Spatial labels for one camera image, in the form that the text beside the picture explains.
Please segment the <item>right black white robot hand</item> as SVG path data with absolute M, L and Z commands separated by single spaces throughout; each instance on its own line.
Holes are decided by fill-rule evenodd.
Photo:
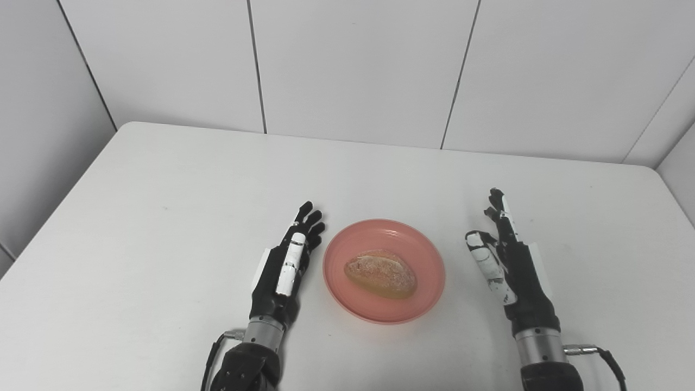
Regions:
M 554 305 L 542 289 L 532 251 L 521 238 L 509 210 L 506 194 L 492 188 L 484 215 L 497 229 L 494 236 L 472 230 L 466 246 L 489 289 L 500 300 L 512 334 L 529 329 L 561 331 Z

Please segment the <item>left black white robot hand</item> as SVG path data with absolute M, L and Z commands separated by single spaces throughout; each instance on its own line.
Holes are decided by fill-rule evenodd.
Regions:
M 251 294 L 250 318 L 272 317 L 286 329 L 296 321 L 300 308 L 298 294 L 302 278 L 308 269 L 311 253 L 321 244 L 321 235 L 326 228 L 322 218 L 322 211 L 316 209 L 312 202 L 303 203 L 281 242 L 268 251 Z M 304 236 L 297 241 L 302 245 L 302 250 L 299 252 L 292 289 L 288 295 L 284 295 L 276 292 L 276 286 L 288 250 L 293 246 L 293 236 L 297 234 Z

